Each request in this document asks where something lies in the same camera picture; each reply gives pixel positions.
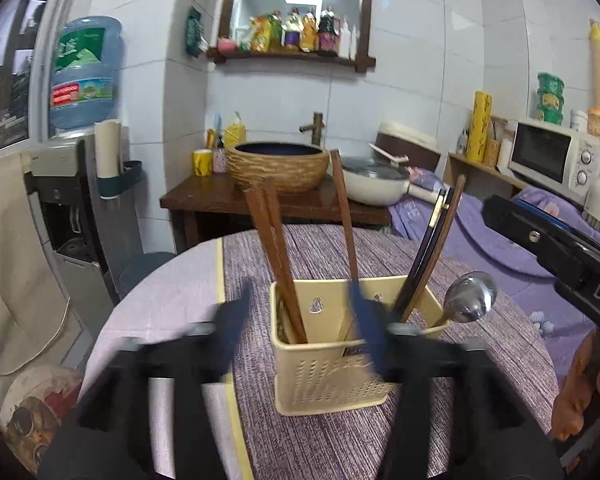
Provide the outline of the right hand orange glove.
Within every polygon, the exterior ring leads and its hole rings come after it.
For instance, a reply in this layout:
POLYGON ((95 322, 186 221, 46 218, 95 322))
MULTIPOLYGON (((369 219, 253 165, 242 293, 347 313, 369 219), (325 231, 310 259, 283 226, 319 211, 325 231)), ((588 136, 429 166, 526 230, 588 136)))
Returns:
POLYGON ((578 434, 584 425, 583 414, 595 391, 600 394, 600 371, 590 382, 585 369, 590 364, 596 330, 586 336, 573 356, 569 373, 556 396, 552 414, 552 437, 565 441, 578 434))

